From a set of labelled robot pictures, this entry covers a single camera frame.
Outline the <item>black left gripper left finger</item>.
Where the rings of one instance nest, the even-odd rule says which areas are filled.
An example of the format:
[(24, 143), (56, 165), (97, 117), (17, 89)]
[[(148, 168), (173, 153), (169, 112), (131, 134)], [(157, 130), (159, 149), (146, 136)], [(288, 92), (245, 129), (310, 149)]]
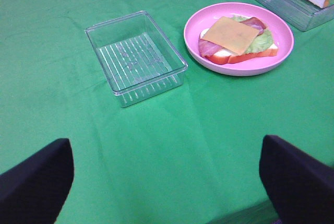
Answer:
[(73, 180), (70, 141), (59, 138), (1, 174), (1, 223), (55, 223)]

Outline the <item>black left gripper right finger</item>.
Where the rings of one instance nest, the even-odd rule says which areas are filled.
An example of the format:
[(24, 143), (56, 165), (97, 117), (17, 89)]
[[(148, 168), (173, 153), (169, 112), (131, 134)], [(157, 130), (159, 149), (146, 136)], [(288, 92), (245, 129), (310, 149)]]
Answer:
[(259, 176), (282, 223), (333, 223), (333, 168), (266, 135)]

